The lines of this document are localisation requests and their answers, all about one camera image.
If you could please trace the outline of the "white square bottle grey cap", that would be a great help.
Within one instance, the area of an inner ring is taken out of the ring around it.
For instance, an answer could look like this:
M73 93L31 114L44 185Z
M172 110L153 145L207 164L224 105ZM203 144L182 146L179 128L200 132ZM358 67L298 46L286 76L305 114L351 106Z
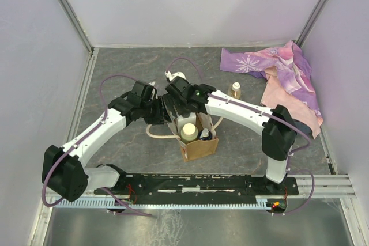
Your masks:
M179 115L176 119L177 129L180 132L185 124L191 123L196 124L197 116L196 113L187 113L184 115Z

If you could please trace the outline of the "brown canvas tote bag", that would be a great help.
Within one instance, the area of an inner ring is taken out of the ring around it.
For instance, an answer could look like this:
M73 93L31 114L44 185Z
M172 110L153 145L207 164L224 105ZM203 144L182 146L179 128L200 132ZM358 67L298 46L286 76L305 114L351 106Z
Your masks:
M167 126L171 131L170 135L157 135L150 131L151 125L148 125L146 128L146 134L155 139L175 139L180 147L180 151L182 153L182 157L185 162L197 160L199 158L204 158L206 156L215 154L216 149L218 147L219 139L216 134L216 128L223 121L223 118L220 117L216 123L213 123L211 116L206 115L204 113L196 113L197 120L195 126L198 129L198 134L204 128L207 128L213 134L213 139L209 141L201 141L197 138L196 141L185 144L182 142L180 137L180 132L177 129L176 119L173 119L171 123L168 123Z

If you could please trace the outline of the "amber bottle white cap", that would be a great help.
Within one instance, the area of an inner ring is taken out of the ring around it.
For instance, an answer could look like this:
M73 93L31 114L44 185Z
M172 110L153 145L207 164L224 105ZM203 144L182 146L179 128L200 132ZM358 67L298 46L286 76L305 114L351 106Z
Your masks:
M235 99L240 99L240 96L241 96L240 83L238 82L232 83L229 86L227 95Z

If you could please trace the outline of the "purple pink patterned cloth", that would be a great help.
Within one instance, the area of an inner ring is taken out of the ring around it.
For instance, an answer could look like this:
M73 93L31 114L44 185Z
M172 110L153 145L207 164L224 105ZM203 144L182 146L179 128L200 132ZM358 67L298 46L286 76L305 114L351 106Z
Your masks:
M220 70L266 79L261 104L285 106L293 119L310 129L313 138L320 134L323 118L311 83L312 68L294 42L256 52L231 53L223 48Z

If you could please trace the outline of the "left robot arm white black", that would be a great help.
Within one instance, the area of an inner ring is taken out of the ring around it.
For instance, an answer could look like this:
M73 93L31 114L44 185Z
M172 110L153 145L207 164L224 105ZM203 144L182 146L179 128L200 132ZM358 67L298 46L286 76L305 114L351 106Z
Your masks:
M136 81L132 90L107 104L103 114L79 136L61 147L47 148L42 190L49 188L70 202L86 191L100 188L122 194L127 188L123 170L111 164L87 168L87 163L108 140L132 122L143 119L146 124L163 124L166 118L157 89Z

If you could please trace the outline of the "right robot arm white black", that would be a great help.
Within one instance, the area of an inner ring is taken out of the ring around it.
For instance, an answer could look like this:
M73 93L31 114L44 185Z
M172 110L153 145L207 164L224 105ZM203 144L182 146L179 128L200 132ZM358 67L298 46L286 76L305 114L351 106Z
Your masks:
M284 189L288 154L297 134L287 108L249 104L212 86L191 84L180 76L169 77L165 90L179 114L193 112L223 117L260 135L262 152L268 158L263 186L272 195Z

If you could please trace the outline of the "cream lid green jar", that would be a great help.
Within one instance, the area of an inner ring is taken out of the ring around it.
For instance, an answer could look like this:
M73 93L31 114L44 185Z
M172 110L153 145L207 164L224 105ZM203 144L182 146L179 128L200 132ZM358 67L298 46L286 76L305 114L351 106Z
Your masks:
M185 144L196 141L198 138L197 127L192 123L186 123L180 131L180 137Z

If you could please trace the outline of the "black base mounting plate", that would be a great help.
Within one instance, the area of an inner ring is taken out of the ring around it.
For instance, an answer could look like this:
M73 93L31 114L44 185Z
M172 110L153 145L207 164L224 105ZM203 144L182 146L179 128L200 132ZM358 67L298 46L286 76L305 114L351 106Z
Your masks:
M135 202L144 195L219 194L247 196L295 196L299 193L294 177L280 184L265 176L216 174L148 174L128 173L109 189L114 195L133 196Z

